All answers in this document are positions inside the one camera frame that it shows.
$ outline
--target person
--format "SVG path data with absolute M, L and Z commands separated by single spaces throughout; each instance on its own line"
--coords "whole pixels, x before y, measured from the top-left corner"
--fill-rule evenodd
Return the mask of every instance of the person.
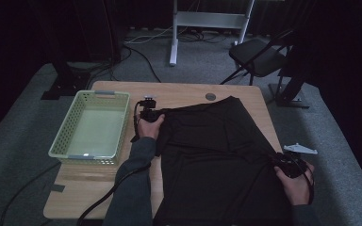
M 136 169 L 143 169 L 150 164 L 155 157 L 156 140 L 159 134 L 161 123 L 165 116 L 160 115 L 157 121 L 148 122 L 140 119 L 138 133 L 140 139 L 132 144 L 129 158 L 119 167 L 115 184 L 129 172 Z M 311 171 L 314 167 L 307 163 Z M 291 179 L 281 169 L 274 167 L 277 177 L 281 180 L 285 193 L 292 205 L 292 220 L 296 226 L 321 225 L 313 208 L 308 204 L 310 193 L 306 179 L 303 175 Z M 309 180 L 312 180 L 312 173 L 306 172 Z M 122 181 L 117 190 L 113 193 L 112 202 L 107 209 L 103 226 L 112 225 L 153 225 L 151 187 L 149 170 L 142 170 L 132 174 Z

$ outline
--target plastic basket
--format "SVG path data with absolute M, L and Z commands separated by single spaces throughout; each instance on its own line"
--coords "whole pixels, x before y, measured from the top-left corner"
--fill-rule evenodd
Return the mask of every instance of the plastic basket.
M 117 164 L 128 119 L 127 92 L 80 90 L 49 156 L 62 163 Z

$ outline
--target chair leg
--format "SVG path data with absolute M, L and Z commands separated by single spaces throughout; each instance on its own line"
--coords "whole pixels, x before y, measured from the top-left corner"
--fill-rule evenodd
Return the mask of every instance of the chair leg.
M 279 92 L 280 92 L 280 89 L 281 89 L 281 84 L 282 84 L 282 79 L 284 78 L 284 75 L 280 75 L 280 79 L 278 80 L 278 86 L 277 86 L 277 91 L 274 93 L 274 99 L 277 98 Z
M 234 76 L 239 73 L 240 71 L 243 70 L 243 67 L 239 67 L 236 71 L 234 71 L 231 75 L 229 75 L 227 78 L 225 78 L 221 83 L 220 85 L 224 85 L 224 83 L 234 79 Z
M 251 78 L 249 79 L 249 86 L 254 83 L 254 75 L 251 73 Z

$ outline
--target black chair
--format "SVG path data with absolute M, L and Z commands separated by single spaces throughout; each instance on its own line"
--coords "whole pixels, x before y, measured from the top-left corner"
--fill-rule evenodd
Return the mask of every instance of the black chair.
M 239 68 L 224 79 L 220 85 L 239 77 L 238 73 L 242 70 L 246 70 L 242 76 L 248 73 L 251 75 L 249 82 L 251 86 L 255 76 L 264 77 L 281 69 L 288 62 L 288 53 L 293 43 L 292 34 L 293 29 L 288 29 L 275 36 L 268 43 L 260 39 L 252 39 L 233 46 L 229 50 L 229 56 L 239 64 Z M 285 55 L 280 53 L 284 48 L 287 49 Z M 274 96 L 278 94 L 281 82 L 282 75 Z

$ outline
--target handheld device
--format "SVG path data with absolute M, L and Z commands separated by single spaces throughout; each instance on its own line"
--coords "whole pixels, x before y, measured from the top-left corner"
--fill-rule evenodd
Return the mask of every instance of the handheld device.
M 140 101 L 143 110 L 140 112 L 140 118 L 148 122 L 154 122 L 161 114 L 166 113 L 165 109 L 155 110 L 156 101 L 152 97 L 145 97 L 144 101 Z
M 290 178 L 296 178 L 307 170 L 307 164 L 294 152 L 277 153 L 272 158 L 272 163 Z

